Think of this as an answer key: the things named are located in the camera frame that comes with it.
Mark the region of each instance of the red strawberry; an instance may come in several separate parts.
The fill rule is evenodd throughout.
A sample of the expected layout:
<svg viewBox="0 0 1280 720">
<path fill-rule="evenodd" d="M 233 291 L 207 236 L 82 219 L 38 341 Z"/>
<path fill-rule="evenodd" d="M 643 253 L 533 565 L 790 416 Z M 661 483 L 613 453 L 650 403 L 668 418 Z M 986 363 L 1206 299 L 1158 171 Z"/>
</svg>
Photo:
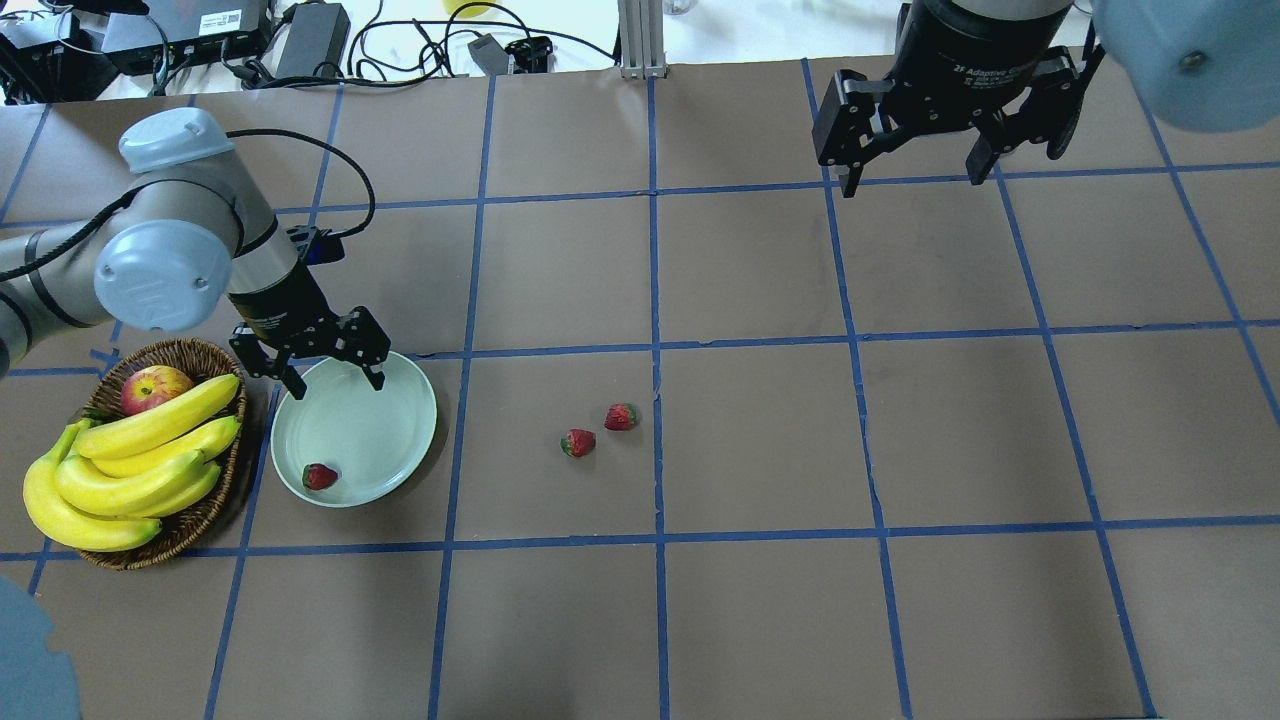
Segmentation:
<svg viewBox="0 0 1280 720">
<path fill-rule="evenodd" d="M 636 427 L 639 419 L 635 405 L 618 402 L 611 405 L 609 411 L 604 414 L 604 427 L 611 430 L 630 430 Z"/>
<path fill-rule="evenodd" d="M 324 489 L 338 482 L 338 470 L 324 462 L 312 462 L 302 469 L 302 487 L 307 489 Z"/>
<path fill-rule="evenodd" d="M 561 450 L 570 457 L 581 457 L 595 450 L 595 433 L 573 428 L 561 438 Z"/>
</svg>

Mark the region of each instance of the yellow object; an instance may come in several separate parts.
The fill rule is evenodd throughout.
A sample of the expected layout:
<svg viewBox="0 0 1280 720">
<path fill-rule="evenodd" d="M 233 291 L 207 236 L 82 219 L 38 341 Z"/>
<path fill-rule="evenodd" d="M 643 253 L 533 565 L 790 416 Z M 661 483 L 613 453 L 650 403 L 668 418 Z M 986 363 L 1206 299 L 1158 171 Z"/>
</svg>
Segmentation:
<svg viewBox="0 0 1280 720">
<path fill-rule="evenodd" d="M 88 420 L 67 425 L 58 443 L 27 469 L 22 501 L 40 532 L 56 542 L 79 550 L 116 552 L 146 544 L 160 533 L 160 520 L 95 518 L 81 512 L 58 495 L 54 475 Z"/>
<path fill-rule="evenodd" d="M 134 512 L 140 518 L 166 518 L 173 515 L 179 510 L 195 505 L 196 501 L 209 495 L 209 491 L 214 489 L 218 484 L 219 475 L 223 474 L 223 469 L 218 462 L 207 462 L 204 466 L 202 475 L 195 483 L 187 486 L 184 489 L 179 491 L 178 495 L 170 497 L 165 502 L 159 502 L 150 507 L 143 507 Z"/>
<path fill-rule="evenodd" d="M 209 462 L 232 446 L 236 441 L 236 433 L 239 432 L 239 425 L 241 423 L 234 415 L 218 418 L 160 447 L 114 460 L 100 457 L 93 460 L 93 465 L 113 478 L 128 478 L 129 475 L 146 473 L 165 460 L 189 450 L 198 450 L 201 459 Z"/>
<path fill-rule="evenodd" d="M 82 432 L 72 450 L 93 460 L 146 452 L 211 418 L 236 397 L 238 388 L 239 378 L 233 374 L 210 378 L 164 405 Z"/>
<path fill-rule="evenodd" d="M 131 478 L 104 475 L 72 452 L 58 465 L 54 484 L 63 500 L 93 515 L 137 515 L 178 495 L 204 474 L 198 450 L 188 450 Z"/>
<path fill-rule="evenodd" d="M 461 8 L 462 5 L 466 5 L 471 0 L 440 0 L 440 4 L 444 5 L 444 13 L 447 15 L 453 15 L 453 13 L 458 8 Z M 461 13 L 458 13 L 458 17 L 460 18 L 475 18 L 475 17 L 485 14 L 488 10 L 489 10 L 489 8 L 486 8 L 485 5 L 476 5 L 474 8 L 467 8 L 466 10 L 462 10 Z"/>
</svg>

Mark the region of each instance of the fruit basket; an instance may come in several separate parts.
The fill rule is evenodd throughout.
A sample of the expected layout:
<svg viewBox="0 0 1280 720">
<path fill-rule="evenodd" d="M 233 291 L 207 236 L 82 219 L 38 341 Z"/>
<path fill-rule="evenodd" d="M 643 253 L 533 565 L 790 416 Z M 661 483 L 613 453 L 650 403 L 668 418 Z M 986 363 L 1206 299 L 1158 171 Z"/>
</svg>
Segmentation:
<svg viewBox="0 0 1280 720">
<path fill-rule="evenodd" d="M 223 512 L 228 500 L 237 495 L 236 484 L 238 478 L 246 477 L 243 464 L 250 461 L 241 454 L 244 442 L 244 416 L 248 411 L 248 392 L 244 384 L 244 374 L 239 364 L 223 348 L 216 345 L 197 338 L 165 340 L 155 345 L 148 345 L 122 360 L 110 373 L 102 378 L 97 389 L 90 397 L 86 411 L 105 420 L 118 420 L 124 416 L 120 410 L 120 388 L 129 375 L 150 365 L 169 365 L 177 368 L 196 383 L 209 378 L 233 373 L 239 378 L 239 389 L 236 397 L 214 418 L 236 415 L 241 421 L 241 430 L 234 442 L 218 457 L 223 466 L 218 484 L 204 498 L 191 505 L 186 510 L 161 519 L 160 534 L 150 542 L 133 550 L 120 552 L 93 552 L 81 550 L 81 557 L 99 568 L 111 570 L 137 570 L 164 562 L 191 547 Z"/>
</svg>

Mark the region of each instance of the screw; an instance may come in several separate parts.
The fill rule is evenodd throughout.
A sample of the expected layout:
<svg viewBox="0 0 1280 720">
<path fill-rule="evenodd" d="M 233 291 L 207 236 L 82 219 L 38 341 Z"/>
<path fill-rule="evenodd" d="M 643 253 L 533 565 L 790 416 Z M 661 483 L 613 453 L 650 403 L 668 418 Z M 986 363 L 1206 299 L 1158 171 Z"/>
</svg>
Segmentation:
<svg viewBox="0 0 1280 720">
<path fill-rule="evenodd" d="M 1208 55 L 1201 53 L 1199 50 L 1192 50 L 1183 59 L 1178 61 L 1178 67 L 1184 70 L 1194 70 L 1196 68 L 1203 65 L 1208 60 Z"/>
</svg>

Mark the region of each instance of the white label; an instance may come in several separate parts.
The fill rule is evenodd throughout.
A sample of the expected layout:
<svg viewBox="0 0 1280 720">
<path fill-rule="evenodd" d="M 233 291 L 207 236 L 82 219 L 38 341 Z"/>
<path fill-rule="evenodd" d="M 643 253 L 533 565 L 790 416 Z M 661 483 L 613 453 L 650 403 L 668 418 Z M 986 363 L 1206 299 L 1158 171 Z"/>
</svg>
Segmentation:
<svg viewBox="0 0 1280 720">
<path fill-rule="evenodd" d="M 225 13 L 209 13 L 200 17 L 200 36 L 239 29 L 239 18 L 243 10 L 228 10 Z"/>
</svg>

